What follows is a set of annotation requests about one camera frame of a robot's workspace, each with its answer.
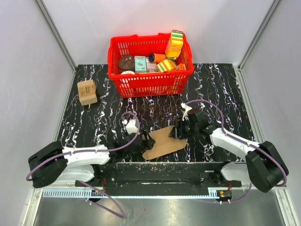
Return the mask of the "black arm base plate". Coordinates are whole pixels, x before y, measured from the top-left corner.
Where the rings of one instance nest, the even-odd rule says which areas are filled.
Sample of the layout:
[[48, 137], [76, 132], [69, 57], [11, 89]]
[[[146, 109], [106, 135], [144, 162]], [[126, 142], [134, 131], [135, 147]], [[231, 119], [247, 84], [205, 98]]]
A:
[[220, 162], [118, 162], [93, 165], [92, 186], [184, 184], [197, 187], [241, 187], [219, 172]]

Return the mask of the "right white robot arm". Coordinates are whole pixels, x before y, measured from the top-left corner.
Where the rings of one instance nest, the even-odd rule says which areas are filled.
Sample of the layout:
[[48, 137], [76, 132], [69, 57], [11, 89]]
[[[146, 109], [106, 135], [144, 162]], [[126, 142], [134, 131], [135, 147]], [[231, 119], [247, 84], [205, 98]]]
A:
[[223, 148], [243, 160], [221, 165], [214, 174], [214, 182], [225, 186], [230, 181], [247, 182], [263, 193], [287, 179], [288, 168], [276, 147], [269, 141], [258, 143], [223, 129], [219, 123], [210, 123], [197, 109], [184, 113], [175, 120], [169, 134], [175, 139], [198, 137], [202, 142]]

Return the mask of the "brown cardboard box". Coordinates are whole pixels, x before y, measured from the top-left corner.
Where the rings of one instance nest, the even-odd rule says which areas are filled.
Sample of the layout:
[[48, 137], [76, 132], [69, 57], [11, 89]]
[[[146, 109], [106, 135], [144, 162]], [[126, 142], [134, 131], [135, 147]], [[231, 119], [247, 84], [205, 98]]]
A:
[[186, 147], [186, 139], [175, 139], [169, 136], [172, 129], [173, 126], [168, 126], [150, 133], [150, 137], [155, 140], [155, 144], [152, 149], [146, 150], [142, 154], [145, 160], [153, 160]]

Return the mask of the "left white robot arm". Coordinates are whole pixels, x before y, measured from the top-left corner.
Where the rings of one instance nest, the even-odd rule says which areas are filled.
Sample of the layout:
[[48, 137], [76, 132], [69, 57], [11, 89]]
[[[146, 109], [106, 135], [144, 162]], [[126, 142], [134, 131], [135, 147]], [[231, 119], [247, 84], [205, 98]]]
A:
[[120, 162], [127, 155], [150, 150], [155, 143], [146, 130], [95, 147], [71, 148], [55, 141], [29, 157], [30, 173], [26, 180], [31, 181], [34, 188], [44, 188], [56, 181], [76, 180], [97, 186], [102, 180], [101, 173], [96, 171], [97, 165]]

